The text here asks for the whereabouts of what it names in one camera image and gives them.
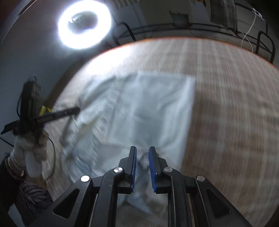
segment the black cable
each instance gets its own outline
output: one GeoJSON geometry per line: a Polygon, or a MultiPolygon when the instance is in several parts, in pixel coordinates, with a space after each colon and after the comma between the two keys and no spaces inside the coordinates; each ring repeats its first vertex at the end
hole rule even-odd
{"type": "Polygon", "coordinates": [[[32,76],[30,76],[30,77],[28,78],[28,81],[31,81],[31,79],[33,78],[33,76],[34,76],[35,81],[37,81],[37,76],[36,76],[36,74],[32,74],[32,76]]]}
{"type": "Polygon", "coordinates": [[[55,151],[55,146],[54,146],[54,143],[53,141],[49,138],[50,142],[52,143],[53,145],[53,153],[54,153],[54,160],[53,160],[53,168],[52,168],[52,172],[51,174],[45,179],[46,181],[49,180],[53,174],[54,174],[54,171],[55,171],[55,163],[56,163],[56,151],[55,151]]]}
{"type": "Polygon", "coordinates": [[[18,98],[18,103],[17,103],[17,105],[16,105],[16,113],[17,113],[17,115],[18,115],[19,118],[20,118],[20,114],[19,114],[19,112],[18,112],[18,106],[19,106],[20,99],[21,99],[21,94],[20,94],[20,96],[19,96],[19,98],[18,98]]]}
{"type": "MultiPolygon", "coordinates": [[[[190,30],[190,29],[188,29],[191,33],[192,33],[192,31],[190,30]]],[[[192,35],[194,36],[194,37],[197,37],[196,35],[194,35],[193,33],[192,33],[192,35]]]]}
{"type": "Polygon", "coordinates": [[[12,145],[11,143],[9,143],[8,141],[4,140],[3,138],[0,137],[0,140],[4,141],[5,143],[7,143],[8,145],[14,147],[14,145],[12,145]]]}
{"type": "Polygon", "coordinates": [[[144,30],[144,28],[143,28],[143,25],[142,25],[142,23],[141,23],[140,17],[139,17],[139,15],[138,15],[138,12],[137,12],[137,11],[136,11],[136,9],[135,9],[134,4],[132,4],[132,8],[133,8],[133,11],[134,11],[134,13],[135,13],[135,15],[136,15],[137,19],[138,19],[138,22],[139,22],[140,26],[142,27],[143,38],[144,38],[144,39],[146,39],[146,33],[145,33],[145,30],[144,30]]]}

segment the gray cloth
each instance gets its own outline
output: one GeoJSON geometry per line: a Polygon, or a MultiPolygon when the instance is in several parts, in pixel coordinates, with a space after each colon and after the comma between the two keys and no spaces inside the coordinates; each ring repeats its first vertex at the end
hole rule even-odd
{"type": "Polygon", "coordinates": [[[237,29],[237,12],[234,0],[210,0],[210,21],[225,28],[237,29]]]}
{"type": "Polygon", "coordinates": [[[30,225],[51,204],[47,190],[28,181],[20,185],[15,205],[25,226],[30,225]]]}

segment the white cord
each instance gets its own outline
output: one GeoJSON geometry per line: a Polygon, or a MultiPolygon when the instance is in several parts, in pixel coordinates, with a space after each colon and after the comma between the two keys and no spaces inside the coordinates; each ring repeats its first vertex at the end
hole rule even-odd
{"type": "MultiPolygon", "coordinates": [[[[239,30],[240,31],[240,30],[239,30]]],[[[240,31],[242,34],[243,34],[243,32],[242,31],[240,31]]],[[[243,34],[244,35],[244,34],[243,34]]],[[[244,35],[245,36],[245,35],[244,35]]],[[[250,43],[250,41],[249,41],[249,39],[246,37],[246,39],[248,40],[248,42],[250,43]]],[[[252,44],[250,43],[250,45],[251,45],[251,48],[252,48],[252,53],[253,53],[253,47],[252,47],[252,44]]],[[[242,48],[242,47],[241,47],[242,48]]]]}
{"type": "Polygon", "coordinates": [[[252,25],[251,25],[251,27],[249,28],[249,30],[248,30],[248,32],[244,35],[244,37],[243,37],[243,39],[242,39],[242,41],[241,41],[241,48],[242,48],[242,44],[243,44],[243,41],[244,41],[244,39],[246,38],[246,36],[248,35],[248,33],[251,31],[251,29],[252,29],[252,27],[253,27],[253,25],[254,25],[254,23],[255,23],[255,20],[256,20],[256,17],[257,17],[257,14],[256,14],[256,12],[254,11],[254,13],[255,13],[255,18],[254,18],[254,21],[253,21],[253,23],[252,23],[252,25]]]}

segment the white towel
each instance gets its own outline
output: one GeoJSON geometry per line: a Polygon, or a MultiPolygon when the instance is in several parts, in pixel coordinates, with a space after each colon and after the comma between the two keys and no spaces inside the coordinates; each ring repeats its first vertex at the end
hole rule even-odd
{"type": "Polygon", "coordinates": [[[72,182],[117,167],[137,147],[134,192],[118,197],[145,212],[161,212],[164,195],[153,193],[148,149],[155,146],[168,166],[180,170],[194,102],[195,79],[137,72],[94,79],[80,94],[81,112],[65,128],[62,167],[72,182]]]}

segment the white cloth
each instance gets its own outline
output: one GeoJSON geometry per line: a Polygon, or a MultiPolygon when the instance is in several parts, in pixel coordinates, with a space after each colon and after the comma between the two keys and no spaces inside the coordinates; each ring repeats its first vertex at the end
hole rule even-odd
{"type": "Polygon", "coordinates": [[[148,149],[180,170],[191,123],[195,78],[137,72],[94,79],[80,94],[81,112],[65,128],[62,168],[72,182],[98,177],[137,147],[134,193],[119,196],[145,212],[161,212],[167,200],[151,187],[148,149]]]}
{"type": "Polygon", "coordinates": [[[42,130],[39,139],[32,132],[16,136],[10,159],[18,171],[27,170],[30,177],[42,174],[42,161],[47,159],[47,139],[49,135],[42,130]]]}

